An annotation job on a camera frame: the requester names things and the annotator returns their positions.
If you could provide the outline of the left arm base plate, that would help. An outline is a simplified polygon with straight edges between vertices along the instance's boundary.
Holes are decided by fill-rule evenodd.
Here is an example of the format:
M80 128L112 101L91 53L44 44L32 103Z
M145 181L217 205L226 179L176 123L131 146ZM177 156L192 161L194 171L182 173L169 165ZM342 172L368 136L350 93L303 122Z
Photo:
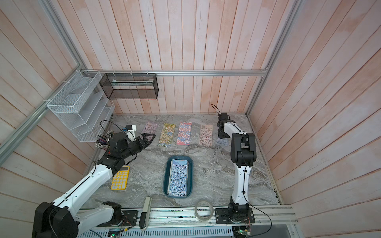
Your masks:
M137 218L137 210L122 210L122 213L120 215L113 216L111 221L102 223L97 227L133 227L137 224Z

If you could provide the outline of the red blue cat sticker sheet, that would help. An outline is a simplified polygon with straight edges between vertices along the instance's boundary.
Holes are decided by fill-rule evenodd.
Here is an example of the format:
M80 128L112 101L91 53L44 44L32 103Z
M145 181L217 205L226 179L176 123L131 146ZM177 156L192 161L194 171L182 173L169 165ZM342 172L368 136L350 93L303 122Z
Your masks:
M178 130L177 145L190 145L192 123L181 122Z

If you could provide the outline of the teal storage box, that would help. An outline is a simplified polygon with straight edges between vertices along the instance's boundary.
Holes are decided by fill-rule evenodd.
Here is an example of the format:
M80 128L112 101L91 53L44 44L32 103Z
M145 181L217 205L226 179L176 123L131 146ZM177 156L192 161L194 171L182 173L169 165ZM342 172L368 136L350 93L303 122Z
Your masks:
M187 181L187 195L185 197L171 197L168 195L168 185L169 185L169 177L170 177L170 167L172 160L187 160L189 163L189 169L188 169L188 181ZM164 180L163 180L163 192L166 196L171 198L186 198L189 197L192 193L192 187L193 187L193 160L188 156L172 156L167 160L167 164L165 167L165 174L164 174Z

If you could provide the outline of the pastel sticker sheet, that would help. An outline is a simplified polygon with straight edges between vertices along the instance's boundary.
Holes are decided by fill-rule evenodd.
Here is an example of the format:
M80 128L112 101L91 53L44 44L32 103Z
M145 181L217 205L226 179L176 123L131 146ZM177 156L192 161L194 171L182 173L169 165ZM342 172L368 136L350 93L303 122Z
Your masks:
M199 145L211 147L212 146L212 132L213 132L213 125L201 125Z

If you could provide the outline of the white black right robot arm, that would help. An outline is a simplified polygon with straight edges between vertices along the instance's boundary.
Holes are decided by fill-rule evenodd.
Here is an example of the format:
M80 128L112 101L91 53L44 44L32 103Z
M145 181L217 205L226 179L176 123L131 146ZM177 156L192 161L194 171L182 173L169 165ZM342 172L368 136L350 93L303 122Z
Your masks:
M240 222L250 217L248 186L252 166L257 160L256 138L245 132L227 113L218 114L218 138L231 139L230 158L234 164L235 182L228 205L229 219Z

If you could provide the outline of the colourful small sticker sheet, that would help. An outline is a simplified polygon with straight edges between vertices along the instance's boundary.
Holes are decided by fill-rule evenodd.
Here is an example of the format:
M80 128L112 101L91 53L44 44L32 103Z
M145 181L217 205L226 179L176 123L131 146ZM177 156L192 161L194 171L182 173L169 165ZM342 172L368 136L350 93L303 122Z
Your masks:
M158 142L159 147L165 147L165 148L171 147L175 127L176 127L175 124L168 124L168 123L163 124L162 132Z

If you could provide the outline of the light blue sticker sheet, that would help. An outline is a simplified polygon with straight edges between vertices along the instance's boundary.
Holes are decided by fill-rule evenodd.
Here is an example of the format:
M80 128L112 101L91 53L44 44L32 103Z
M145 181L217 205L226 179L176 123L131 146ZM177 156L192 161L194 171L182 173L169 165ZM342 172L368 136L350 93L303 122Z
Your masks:
M216 142L218 145L221 145L221 146L228 146L229 145L229 139L228 138L218 138L217 139L217 142Z

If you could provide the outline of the pink sticker sheet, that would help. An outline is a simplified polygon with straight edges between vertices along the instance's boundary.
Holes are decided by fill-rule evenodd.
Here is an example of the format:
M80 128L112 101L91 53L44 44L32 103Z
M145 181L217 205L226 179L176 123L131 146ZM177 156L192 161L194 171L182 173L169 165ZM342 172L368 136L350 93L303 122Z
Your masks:
M158 124L152 123L152 122L147 122L142 133L155 134L157 127L158 127Z

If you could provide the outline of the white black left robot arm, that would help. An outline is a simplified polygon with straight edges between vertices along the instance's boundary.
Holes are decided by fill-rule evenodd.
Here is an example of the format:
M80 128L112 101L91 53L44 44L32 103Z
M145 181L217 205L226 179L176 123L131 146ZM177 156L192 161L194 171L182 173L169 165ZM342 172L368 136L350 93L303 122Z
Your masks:
M155 134L143 133L130 141L125 132L112 135L102 158L80 182L51 203L43 202L35 210L32 237L76 238L104 223L119 226L124 214L120 204L106 201L99 207L79 214L89 197L125 165L125 159L147 148Z

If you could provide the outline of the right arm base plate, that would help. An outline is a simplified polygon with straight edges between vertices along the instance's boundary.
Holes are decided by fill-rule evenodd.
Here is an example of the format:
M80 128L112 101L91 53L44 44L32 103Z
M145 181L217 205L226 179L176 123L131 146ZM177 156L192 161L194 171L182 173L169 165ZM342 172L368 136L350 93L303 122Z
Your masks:
M252 208L249 208L249 213L246 215L244 213L230 214L228 208L216 208L214 215L217 224L253 224L256 222Z

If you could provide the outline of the dark blue sticker sheet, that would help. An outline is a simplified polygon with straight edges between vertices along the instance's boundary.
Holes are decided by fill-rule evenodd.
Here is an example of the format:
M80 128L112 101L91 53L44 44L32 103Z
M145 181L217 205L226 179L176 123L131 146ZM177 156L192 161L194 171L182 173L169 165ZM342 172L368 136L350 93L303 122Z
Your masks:
M172 160L168 185L168 195L185 197L187 195L189 163L187 160Z

